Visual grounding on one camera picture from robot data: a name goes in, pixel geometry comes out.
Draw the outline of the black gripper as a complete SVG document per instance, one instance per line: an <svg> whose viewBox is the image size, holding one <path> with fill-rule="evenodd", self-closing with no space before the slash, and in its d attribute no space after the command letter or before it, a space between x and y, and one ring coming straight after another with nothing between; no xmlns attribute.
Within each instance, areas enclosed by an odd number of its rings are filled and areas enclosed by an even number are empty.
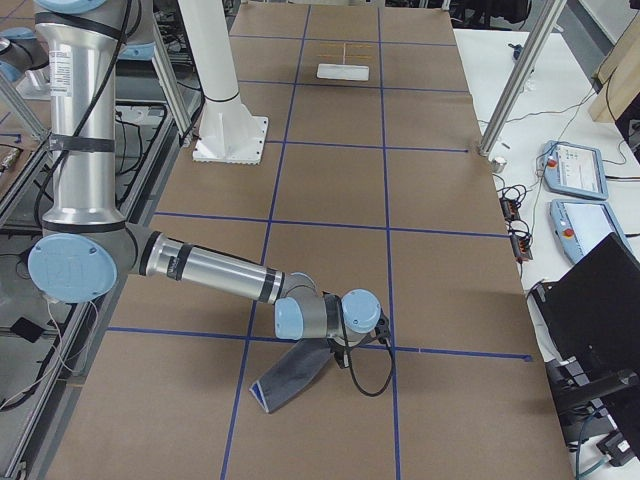
<svg viewBox="0 0 640 480"><path fill-rule="evenodd" d="M346 344L340 343L339 339L329 338L327 343L330 347L330 352L333 355L333 358L336 364L341 369L347 369L352 367L352 361L350 360L350 355L353 349L360 345L359 342L350 342L348 341Z"/></svg>

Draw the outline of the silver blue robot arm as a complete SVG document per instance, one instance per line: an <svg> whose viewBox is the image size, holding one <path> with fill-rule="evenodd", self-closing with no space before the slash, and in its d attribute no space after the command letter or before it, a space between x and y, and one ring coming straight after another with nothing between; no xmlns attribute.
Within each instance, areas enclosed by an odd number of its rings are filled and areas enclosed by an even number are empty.
<svg viewBox="0 0 640 480"><path fill-rule="evenodd" d="M83 303L129 275L163 275L275 308L281 339L325 339L343 349L381 340L383 312L363 289L320 292L285 273L129 223L115 200L115 65L127 46L152 40L148 1L39 1L49 47L52 207L32 249L29 274L52 298Z"/></svg>

